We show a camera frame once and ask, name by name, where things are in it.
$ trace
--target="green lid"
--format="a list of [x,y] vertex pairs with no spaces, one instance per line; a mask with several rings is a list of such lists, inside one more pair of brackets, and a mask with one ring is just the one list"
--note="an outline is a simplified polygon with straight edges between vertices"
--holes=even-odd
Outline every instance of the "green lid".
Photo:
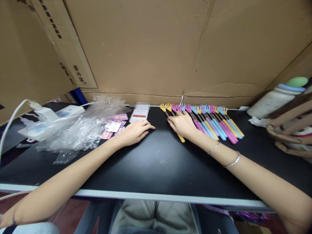
[[302,87],[308,83],[309,79],[305,77],[295,77],[290,79],[285,85],[290,87]]

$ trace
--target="gray pants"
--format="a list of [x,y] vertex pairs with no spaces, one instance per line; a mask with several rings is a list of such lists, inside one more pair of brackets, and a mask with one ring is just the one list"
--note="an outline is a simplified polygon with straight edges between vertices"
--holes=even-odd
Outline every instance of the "gray pants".
[[123,227],[168,234],[199,234],[191,205],[182,202],[125,200],[114,219],[111,233],[119,233]]

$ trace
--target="bracelet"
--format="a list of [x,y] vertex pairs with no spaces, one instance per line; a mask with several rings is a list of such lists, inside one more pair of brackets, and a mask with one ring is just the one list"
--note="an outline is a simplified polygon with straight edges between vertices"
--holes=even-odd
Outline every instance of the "bracelet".
[[207,154],[211,155],[214,152],[214,150],[218,147],[219,144],[221,144],[221,142],[218,142],[218,144],[216,144],[215,147],[212,150],[210,150]]
[[231,166],[234,166],[236,163],[238,163],[239,162],[239,160],[241,159],[241,154],[238,152],[238,151],[236,151],[237,153],[238,153],[238,157],[237,157],[237,159],[233,162],[233,163],[231,163],[230,165],[227,165],[227,166],[223,166],[223,167],[225,167],[225,168],[229,168],[229,167],[231,167]]

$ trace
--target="person's arm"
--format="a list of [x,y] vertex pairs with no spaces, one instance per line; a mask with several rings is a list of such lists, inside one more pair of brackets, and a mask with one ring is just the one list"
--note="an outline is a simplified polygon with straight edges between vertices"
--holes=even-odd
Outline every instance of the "person's arm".
[[[176,133],[207,153],[218,143],[197,130],[185,111],[183,113],[177,111],[177,116],[169,117],[168,122]],[[219,144],[211,156],[226,166],[236,161],[238,153]],[[307,233],[312,224],[311,197],[243,155],[240,161],[228,170],[280,215],[289,233]]]
[[128,125],[119,135],[66,167],[16,203],[0,218],[0,229],[13,224],[35,223],[50,218],[117,150],[138,143],[155,129],[148,121]]

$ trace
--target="cardboard box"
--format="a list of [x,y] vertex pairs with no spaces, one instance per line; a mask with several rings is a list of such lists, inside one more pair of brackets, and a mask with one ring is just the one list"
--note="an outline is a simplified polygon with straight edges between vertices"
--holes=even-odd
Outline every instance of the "cardboard box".
[[[312,41],[306,0],[65,3],[98,84],[82,91],[149,95],[153,104],[184,96],[248,105],[285,81],[281,73]],[[308,62],[300,70],[312,74]]]
[[307,0],[64,1],[1,2],[0,122],[77,86],[89,101],[237,108],[312,74]]

